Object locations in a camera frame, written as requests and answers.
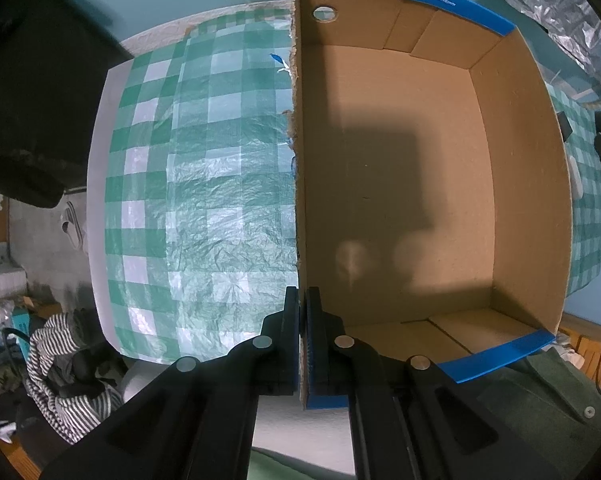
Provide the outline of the blue-rimmed cardboard box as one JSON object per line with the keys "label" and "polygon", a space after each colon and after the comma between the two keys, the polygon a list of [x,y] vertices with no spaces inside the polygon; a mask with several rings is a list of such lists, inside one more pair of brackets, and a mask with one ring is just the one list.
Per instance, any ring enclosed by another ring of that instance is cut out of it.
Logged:
{"label": "blue-rimmed cardboard box", "polygon": [[557,113],[472,0],[293,0],[299,283],[456,382],[555,339],[572,248]]}

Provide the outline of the black power adapter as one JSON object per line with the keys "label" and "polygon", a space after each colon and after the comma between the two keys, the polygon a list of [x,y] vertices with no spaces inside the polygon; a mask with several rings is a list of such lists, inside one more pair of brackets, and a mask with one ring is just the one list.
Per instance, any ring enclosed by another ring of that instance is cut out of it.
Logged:
{"label": "black power adapter", "polygon": [[570,137],[570,135],[573,132],[573,129],[571,127],[571,124],[569,122],[569,118],[567,118],[566,114],[564,112],[558,112],[557,113],[557,119],[558,119],[558,123],[559,123],[559,127],[560,127],[560,131],[561,131],[561,136],[563,139],[563,142],[566,142],[567,139]]}

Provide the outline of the white oval case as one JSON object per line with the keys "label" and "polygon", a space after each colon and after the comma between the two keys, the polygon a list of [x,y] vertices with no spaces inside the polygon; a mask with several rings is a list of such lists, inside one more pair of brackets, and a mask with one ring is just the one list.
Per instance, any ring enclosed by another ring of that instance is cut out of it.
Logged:
{"label": "white oval case", "polygon": [[581,180],[578,163],[574,156],[570,155],[567,158],[567,166],[569,167],[570,185],[573,200],[581,200],[584,196],[584,185]]}

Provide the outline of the green checkered tablecloth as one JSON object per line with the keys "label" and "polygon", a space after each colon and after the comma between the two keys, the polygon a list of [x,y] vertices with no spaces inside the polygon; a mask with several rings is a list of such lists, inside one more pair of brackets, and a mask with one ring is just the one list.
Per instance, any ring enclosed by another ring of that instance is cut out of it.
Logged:
{"label": "green checkered tablecloth", "polygon": [[133,59],[103,198],[110,327],[124,356],[224,356],[297,284],[290,51],[290,11],[260,8]]}

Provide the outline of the striped cloth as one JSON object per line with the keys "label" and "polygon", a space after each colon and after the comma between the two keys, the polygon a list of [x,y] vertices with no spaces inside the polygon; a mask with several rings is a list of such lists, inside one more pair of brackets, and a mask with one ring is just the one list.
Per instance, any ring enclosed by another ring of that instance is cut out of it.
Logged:
{"label": "striped cloth", "polygon": [[51,315],[29,336],[25,389],[46,422],[75,444],[122,406],[100,365],[117,358],[95,310]]}

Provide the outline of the green jacket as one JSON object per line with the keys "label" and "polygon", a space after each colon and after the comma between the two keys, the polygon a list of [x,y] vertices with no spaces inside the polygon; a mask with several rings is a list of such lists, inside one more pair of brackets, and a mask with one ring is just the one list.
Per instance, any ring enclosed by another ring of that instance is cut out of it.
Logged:
{"label": "green jacket", "polygon": [[[574,478],[601,445],[601,394],[553,349],[540,351],[460,388],[555,467]],[[306,410],[295,396],[259,399],[250,479],[351,479],[345,408]]]}

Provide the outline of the white sandals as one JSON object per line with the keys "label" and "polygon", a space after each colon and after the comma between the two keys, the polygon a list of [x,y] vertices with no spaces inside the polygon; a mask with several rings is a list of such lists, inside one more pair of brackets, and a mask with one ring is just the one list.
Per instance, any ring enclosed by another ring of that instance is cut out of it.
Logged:
{"label": "white sandals", "polygon": [[68,237],[73,248],[76,250],[84,249],[84,232],[82,232],[76,208],[70,200],[66,203],[62,212],[61,229]]}

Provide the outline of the black hanging garment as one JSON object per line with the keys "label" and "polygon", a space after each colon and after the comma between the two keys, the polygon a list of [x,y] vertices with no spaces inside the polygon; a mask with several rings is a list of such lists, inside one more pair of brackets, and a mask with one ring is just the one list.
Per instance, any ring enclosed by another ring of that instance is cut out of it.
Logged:
{"label": "black hanging garment", "polygon": [[0,0],[0,194],[53,208],[87,183],[108,71],[130,59],[95,0]]}

